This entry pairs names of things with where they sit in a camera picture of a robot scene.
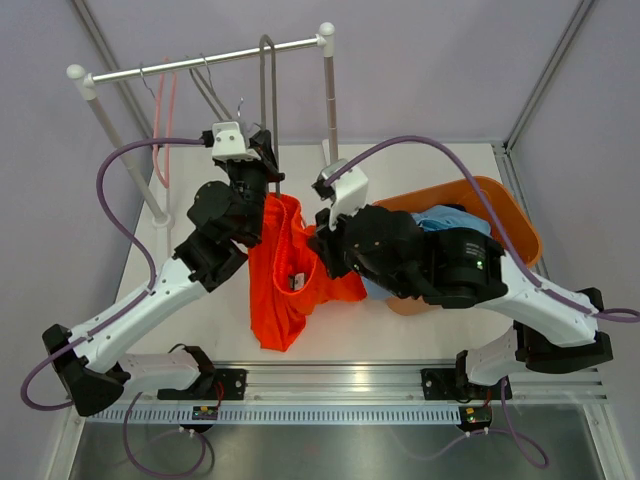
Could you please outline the light blue shorts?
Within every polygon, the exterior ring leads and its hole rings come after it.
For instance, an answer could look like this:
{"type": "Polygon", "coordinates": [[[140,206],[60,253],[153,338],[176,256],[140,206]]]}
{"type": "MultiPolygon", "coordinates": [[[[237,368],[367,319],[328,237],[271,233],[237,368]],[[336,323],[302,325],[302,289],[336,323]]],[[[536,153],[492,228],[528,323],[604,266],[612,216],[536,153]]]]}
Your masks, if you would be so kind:
{"type": "MultiPolygon", "coordinates": [[[[443,231],[454,228],[467,228],[486,236],[491,235],[491,226],[486,221],[468,212],[461,212],[444,205],[436,205],[428,210],[411,214],[415,223],[425,232],[443,231]]],[[[384,301],[392,298],[392,294],[368,280],[361,278],[369,300],[384,301]]]]}

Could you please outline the orange shorts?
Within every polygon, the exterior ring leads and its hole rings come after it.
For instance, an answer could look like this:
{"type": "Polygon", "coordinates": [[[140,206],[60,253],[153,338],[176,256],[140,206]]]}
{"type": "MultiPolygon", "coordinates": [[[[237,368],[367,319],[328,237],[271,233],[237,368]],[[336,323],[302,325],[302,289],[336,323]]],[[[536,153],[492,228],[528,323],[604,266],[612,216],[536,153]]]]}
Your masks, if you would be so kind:
{"type": "Polygon", "coordinates": [[[355,303],[367,296],[357,274],[328,276],[308,245],[314,233],[298,199],[267,196],[261,243],[248,252],[250,327],[263,349],[287,351],[317,306],[355,303]]]}

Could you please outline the pink clothes hanger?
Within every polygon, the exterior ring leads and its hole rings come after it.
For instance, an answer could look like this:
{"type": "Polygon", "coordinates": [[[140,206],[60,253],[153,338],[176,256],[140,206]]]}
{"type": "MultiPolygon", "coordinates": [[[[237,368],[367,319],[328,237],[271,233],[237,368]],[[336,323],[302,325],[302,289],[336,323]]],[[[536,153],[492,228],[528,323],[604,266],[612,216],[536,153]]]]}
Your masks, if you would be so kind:
{"type": "MultiPolygon", "coordinates": [[[[161,73],[158,80],[157,90],[150,90],[155,102],[152,138],[157,139],[163,133],[163,137],[169,138],[173,133],[173,116],[175,109],[175,98],[177,90],[177,74],[170,74],[170,86],[168,90],[167,108],[163,109],[165,91],[165,73],[161,73]]],[[[170,145],[152,146],[153,171],[160,185],[168,190],[170,188],[170,145]]]]}

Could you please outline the grey clothes hanger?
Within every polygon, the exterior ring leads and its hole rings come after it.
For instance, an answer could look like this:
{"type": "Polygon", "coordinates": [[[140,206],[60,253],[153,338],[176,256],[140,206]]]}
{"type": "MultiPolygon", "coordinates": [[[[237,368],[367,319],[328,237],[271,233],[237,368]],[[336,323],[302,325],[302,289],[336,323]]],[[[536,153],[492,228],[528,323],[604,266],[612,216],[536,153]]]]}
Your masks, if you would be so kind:
{"type": "Polygon", "coordinates": [[[203,62],[207,70],[207,77],[203,76],[199,68],[190,68],[188,70],[189,76],[217,120],[220,122],[231,120],[232,116],[229,109],[222,102],[214,88],[210,67],[205,59],[203,62]]]}

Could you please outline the navy blue shorts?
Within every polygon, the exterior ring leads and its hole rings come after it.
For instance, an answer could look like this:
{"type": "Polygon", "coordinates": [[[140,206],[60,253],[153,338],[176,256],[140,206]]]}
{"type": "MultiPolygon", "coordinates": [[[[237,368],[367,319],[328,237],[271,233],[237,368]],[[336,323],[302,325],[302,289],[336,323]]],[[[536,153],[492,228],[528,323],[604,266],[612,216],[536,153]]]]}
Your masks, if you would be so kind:
{"type": "Polygon", "coordinates": [[[451,208],[451,209],[455,209],[461,212],[468,212],[467,209],[464,207],[464,205],[460,205],[460,204],[445,204],[444,206],[451,208]]]}

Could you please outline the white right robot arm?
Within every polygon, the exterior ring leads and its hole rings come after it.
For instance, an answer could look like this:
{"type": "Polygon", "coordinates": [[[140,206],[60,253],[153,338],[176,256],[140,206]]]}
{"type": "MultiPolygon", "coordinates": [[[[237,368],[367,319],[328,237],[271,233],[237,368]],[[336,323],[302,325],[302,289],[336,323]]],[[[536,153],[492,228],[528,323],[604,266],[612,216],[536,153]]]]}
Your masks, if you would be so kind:
{"type": "Polygon", "coordinates": [[[310,248],[330,278],[355,273],[399,299],[443,309],[479,308],[512,320],[498,339],[456,357],[454,388],[474,397],[512,373],[566,374],[613,358],[598,308],[584,293],[564,304],[551,283],[518,268],[493,238],[469,228],[426,232],[404,211],[366,205],[315,216],[310,248]]]}

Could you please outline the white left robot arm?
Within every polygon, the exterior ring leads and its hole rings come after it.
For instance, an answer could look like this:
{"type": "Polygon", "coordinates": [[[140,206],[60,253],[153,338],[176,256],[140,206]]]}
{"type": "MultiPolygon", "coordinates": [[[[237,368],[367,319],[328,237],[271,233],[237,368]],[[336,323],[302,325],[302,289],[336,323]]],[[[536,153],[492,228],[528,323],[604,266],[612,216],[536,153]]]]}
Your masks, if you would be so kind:
{"type": "Polygon", "coordinates": [[[162,399],[196,400],[221,390],[216,368],[197,346],[165,354],[131,355],[129,348],[181,308],[213,292],[259,245],[268,186],[280,183],[272,134],[244,137],[236,122],[218,123],[196,140],[211,149],[227,181],[208,181],[187,212],[193,232],[151,278],[119,303],[68,329],[43,335],[53,368],[76,412],[89,417],[127,395],[157,392],[162,399]]]}

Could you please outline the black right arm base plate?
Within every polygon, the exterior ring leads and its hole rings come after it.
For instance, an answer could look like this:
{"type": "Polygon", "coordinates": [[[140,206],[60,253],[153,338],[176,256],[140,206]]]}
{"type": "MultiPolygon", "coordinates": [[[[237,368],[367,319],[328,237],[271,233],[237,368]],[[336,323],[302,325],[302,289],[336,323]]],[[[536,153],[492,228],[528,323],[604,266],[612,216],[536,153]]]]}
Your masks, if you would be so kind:
{"type": "Polygon", "coordinates": [[[484,386],[471,383],[464,372],[456,368],[423,368],[420,371],[425,400],[454,400],[458,403],[502,398],[501,384],[484,386]]]}

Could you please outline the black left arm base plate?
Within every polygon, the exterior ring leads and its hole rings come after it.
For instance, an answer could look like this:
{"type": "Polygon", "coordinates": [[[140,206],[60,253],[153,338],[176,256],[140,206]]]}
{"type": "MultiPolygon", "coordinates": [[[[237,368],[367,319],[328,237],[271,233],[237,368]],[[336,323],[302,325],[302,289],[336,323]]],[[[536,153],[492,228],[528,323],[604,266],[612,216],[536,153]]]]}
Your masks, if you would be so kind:
{"type": "Polygon", "coordinates": [[[244,399],[246,380],[245,369],[213,368],[201,374],[186,389],[160,389],[157,398],[163,401],[240,401],[244,399]]]}

